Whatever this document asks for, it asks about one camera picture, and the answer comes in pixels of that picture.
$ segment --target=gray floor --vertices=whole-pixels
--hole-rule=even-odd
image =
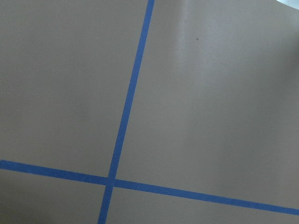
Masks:
[[[146,0],[0,3],[0,159],[107,176]],[[299,209],[299,11],[156,0],[117,178]],[[97,223],[104,186],[0,170],[0,223]],[[115,188],[109,224],[298,223]]]

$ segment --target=gray surface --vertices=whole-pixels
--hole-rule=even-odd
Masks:
[[[107,224],[297,224],[286,214],[114,189]]]
[[[299,208],[298,37],[275,0],[158,0],[117,178]]]
[[[95,224],[104,188],[0,170],[0,223]]]
[[[0,159],[107,176],[146,3],[0,2]]]

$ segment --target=blue tape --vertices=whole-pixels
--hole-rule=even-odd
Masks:
[[[149,184],[144,184],[144,183],[115,180],[114,186],[118,187],[118,188],[124,188],[124,189],[138,190],[138,191],[156,193],[156,194],[161,194],[161,195],[183,197],[183,198],[189,198],[189,199],[200,200],[200,201],[205,201],[205,202],[227,204],[227,205],[233,205],[233,206],[238,206],[238,207],[265,210],[265,211],[273,211],[273,212],[279,212],[279,213],[285,213],[285,214],[299,216],[298,209],[291,209],[291,208],[285,208],[285,207],[275,206],[275,205],[270,205],[270,204],[244,201],[244,200],[233,199],[233,198],[228,198],[228,197],[207,195],[207,194],[186,191],[186,190],[159,187],[159,186],[149,185]]]
[[[129,120],[129,116],[130,116],[130,112],[131,112],[131,108],[132,108],[134,93],[135,93],[135,89],[136,89],[136,85],[137,85],[137,80],[138,80],[138,75],[139,75],[140,66],[141,66],[141,62],[142,62],[142,56],[143,56],[143,52],[144,52],[144,48],[145,48],[146,38],[147,38],[148,30],[150,27],[150,19],[151,19],[154,3],[155,3],[155,0],[148,0],[148,4],[146,7],[143,26],[142,26],[140,39],[139,39],[139,43],[138,43],[138,47],[137,47],[137,52],[136,52],[136,56],[135,56],[135,62],[134,62],[133,70],[132,70],[131,80],[130,80],[129,87],[128,87],[126,102],[125,102],[124,109],[122,112],[121,123],[120,123],[120,127],[118,130],[116,143],[115,143],[115,147],[114,147],[114,152],[113,152],[113,156],[112,156],[112,161],[111,161],[111,165],[110,165],[108,182],[107,182],[107,186],[105,188],[102,206],[100,209],[98,224],[104,224],[107,219],[108,209],[109,209],[109,205],[110,205],[110,201],[111,201],[111,195],[112,195],[113,186],[114,186],[116,173],[117,173],[117,168],[118,168],[118,164],[119,164],[119,160],[120,160],[120,156],[121,156],[122,145],[123,145],[123,141],[125,139],[128,120]]]
[[[49,176],[49,177],[55,177],[60,179],[72,180],[72,181],[95,183],[100,185],[107,184],[106,177],[75,173],[71,171],[28,165],[24,163],[11,162],[6,160],[0,161],[0,169],[12,170],[12,171],[28,173],[28,174]]]

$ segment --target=blue line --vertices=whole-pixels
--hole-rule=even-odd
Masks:
[[[169,196],[175,196],[175,197],[190,198],[190,199],[206,201],[206,202],[227,204],[227,205],[233,205],[233,206],[238,206],[238,207],[265,210],[265,211],[273,211],[273,212],[279,212],[279,213],[285,213],[285,214],[299,216],[298,209],[291,209],[291,208],[286,208],[286,207],[281,207],[281,206],[275,206],[275,205],[257,203],[257,202],[250,202],[250,201],[244,201],[244,200],[215,196],[215,195],[207,195],[207,194],[186,191],[186,190],[159,187],[159,186],[149,185],[149,184],[144,184],[144,183],[115,180],[114,186],[118,187],[118,188],[124,188],[124,189],[151,192],[151,193],[156,193],[156,194],[161,194],[161,195],[169,195]]]
[[[123,141],[125,139],[125,134],[126,134],[126,129],[128,125],[128,120],[130,116],[130,111],[132,108],[132,103],[133,103],[133,98],[134,98],[134,93],[137,85],[137,80],[138,80],[138,75],[140,71],[140,66],[142,62],[142,56],[145,48],[145,43],[146,43],[146,38],[148,35],[148,30],[150,27],[150,19],[153,11],[155,0],[148,0],[148,4],[146,7],[145,11],[145,16],[144,16],[144,21],[143,21],[143,26],[140,34],[140,39],[137,47],[137,53],[135,56],[135,62],[132,70],[132,75],[131,75],[131,80],[129,83],[128,87],[128,92],[127,92],[127,97],[126,97],[126,102],[124,105],[124,109],[122,112],[122,117],[121,117],[121,124],[118,130],[117,138],[116,138],[116,143],[114,147],[114,152],[112,156],[112,161],[110,165],[110,170],[109,170],[109,175],[108,175],[108,182],[105,188],[104,196],[103,196],[103,201],[102,201],[102,206],[100,210],[100,216],[98,220],[98,224],[104,224],[106,222],[107,214],[108,214],[108,209],[111,201],[111,195],[113,191],[113,186],[116,178],[116,173],[117,173],[117,168],[121,156],[121,150],[122,150],[122,145]]]
[[[12,170],[17,172],[36,174],[42,176],[49,176],[49,177],[55,177],[60,179],[72,180],[72,181],[95,183],[100,185],[107,184],[106,177],[75,173],[71,171],[28,165],[24,163],[11,162],[6,160],[0,161],[0,169]]]

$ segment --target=vertical blue line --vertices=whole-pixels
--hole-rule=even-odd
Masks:
[[[122,145],[123,145],[123,141],[125,139],[126,129],[127,129],[130,111],[131,111],[133,98],[134,98],[134,93],[135,93],[135,89],[136,89],[136,85],[137,85],[137,80],[138,80],[138,75],[139,75],[140,66],[141,66],[141,62],[142,62],[142,56],[143,56],[143,52],[144,52],[144,48],[145,48],[146,38],[147,38],[148,30],[150,27],[150,19],[151,19],[154,3],[155,3],[155,0],[148,0],[148,4],[146,7],[143,26],[142,26],[140,39],[139,39],[139,43],[138,43],[138,48],[137,48],[137,53],[136,53],[136,57],[135,57],[135,62],[134,62],[133,70],[132,70],[131,80],[130,80],[129,87],[128,87],[126,102],[125,102],[123,112],[122,112],[121,124],[120,124],[117,138],[116,138],[116,143],[115,143],[115,147],[114,147],[114,152],[113,152],[109,175],[108,175],[108,180],[107,180],[107,185],[105,188],[102,206],[100,209],[100,216],[99,216],[98,224],[105,224],[106,219],[107,219],[107,214],[108,214],[109,205],[110,205],[110,201],[111,201],[111,195],[112,195],[115,178],[116,178],[116,173],[117,173],[117,168],[118,168],[118,164],[119,164],[119,160],[120,160],[120,156],[121,156]]]

